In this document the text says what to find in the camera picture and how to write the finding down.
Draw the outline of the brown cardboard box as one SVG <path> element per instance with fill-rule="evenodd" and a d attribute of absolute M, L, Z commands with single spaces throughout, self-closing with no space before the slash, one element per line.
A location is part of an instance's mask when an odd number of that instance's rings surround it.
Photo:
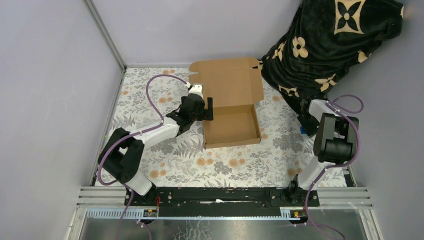
<path fill-rule="evenodd" d="M 202 84 L 212 99 L 213 120 L 203 121 L 206 149 L 259 144 L 255 104 L 264 99 L 260 62 L 255 57 L 210 59 L 189 66 L 189 82 Z"/>

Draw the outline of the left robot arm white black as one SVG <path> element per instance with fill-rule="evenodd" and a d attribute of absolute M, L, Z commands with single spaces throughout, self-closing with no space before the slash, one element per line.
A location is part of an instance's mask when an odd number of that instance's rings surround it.
<path fill-rule="evenodd" d="M 136 199 L 144 206 L 155 200 L 154 184 L 140 170 L 144 151 L 168 139 L 176 138 L 187 132 L 196 121 L 214 119 L 213 98 L 203 99 L 196 93 L 181 98 L 179 107 L 166 114 L 155 126 L 130 133 L 122 127 L 110 136 L 98 158 L 97 179 L 106 186 L 101 178 L 105 170 L 118 182 L 134 192 Z"/>

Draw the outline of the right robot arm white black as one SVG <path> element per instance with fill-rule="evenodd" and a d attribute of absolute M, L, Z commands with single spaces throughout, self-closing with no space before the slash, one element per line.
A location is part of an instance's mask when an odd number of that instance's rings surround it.
<path fill-rule="evenodd" d="M 346 116 L 326 100 L 312 100 L 308 113 L 319 121 L 313 143 L 314 157 L 295 177 L 297 186 L 287 191 L 287 201 L 293 206 L 306 199 L 305 190 L 315 189 L 332 168 L 348 163 L 357 153 L 359 119 Z"/>

